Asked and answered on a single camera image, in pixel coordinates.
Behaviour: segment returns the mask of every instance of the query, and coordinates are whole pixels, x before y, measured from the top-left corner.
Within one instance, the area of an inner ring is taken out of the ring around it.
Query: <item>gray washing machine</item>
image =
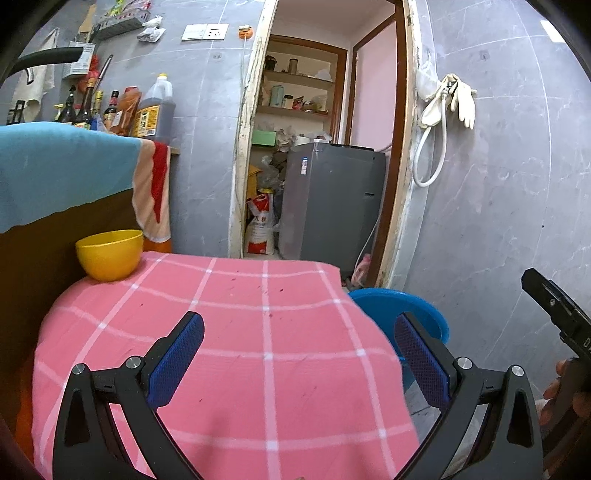
[[[385,177],[386,155],[369,148],[293,147],[285,175],[281,256],[325,262],[339,267],[343,278],[350,276],[378,220]]]

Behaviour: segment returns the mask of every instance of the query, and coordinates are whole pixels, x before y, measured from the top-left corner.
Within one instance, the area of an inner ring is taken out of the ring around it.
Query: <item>teal canister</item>
[[[282,107],[284,94],[285,89],[283,88],[283,85],[275,85],[271,89],[271,101],[269,103],[269,106]]]

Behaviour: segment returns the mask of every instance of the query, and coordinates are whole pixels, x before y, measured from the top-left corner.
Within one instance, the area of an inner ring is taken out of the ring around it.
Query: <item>blue plastic tub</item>
[[[413,373],[394,341],[394,321],[404,312],[411,312],[433,338],[449,340],[449,327],[443,315],[425,300],[396,290],[364,288],[349,293],[353,301],[380,327],[396,350],[402,364],[402,384],[406,392],[414,382]]]

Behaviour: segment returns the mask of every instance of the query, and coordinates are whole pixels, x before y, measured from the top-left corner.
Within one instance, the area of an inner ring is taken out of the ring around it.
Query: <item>shower hose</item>
[[[423,132],[423,136],[421,137],[421,141],[418,144],[417,152],[414,154],[413,159],[413,178],[414,182],[421,188],[428,187],[431,185],[437,177],[441,173],[441,169],[443,168],[443,162],[445,160],[445,154],[447,151],[447,119],[446,119],[446,100],[447,96],[449,95],[449,88],[445,89],[441,93],[441,128],[443,130],[443,144],[441,145],[441,156],[439,157],[439,163],[437,165],[437,169],[433,176],[428,179],[427,181],[421,181],[418,177],[418,158],[421,156],[421,152],[427,141],[427,137],[431,133],[433,127],[427,127],[427,129]]]

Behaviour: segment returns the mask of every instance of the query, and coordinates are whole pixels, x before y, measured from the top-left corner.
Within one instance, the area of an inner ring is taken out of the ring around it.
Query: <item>green box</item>
[[[265,132],[264,130],[254,130],[252,132],[252,144],[274,147],[277,132]]]

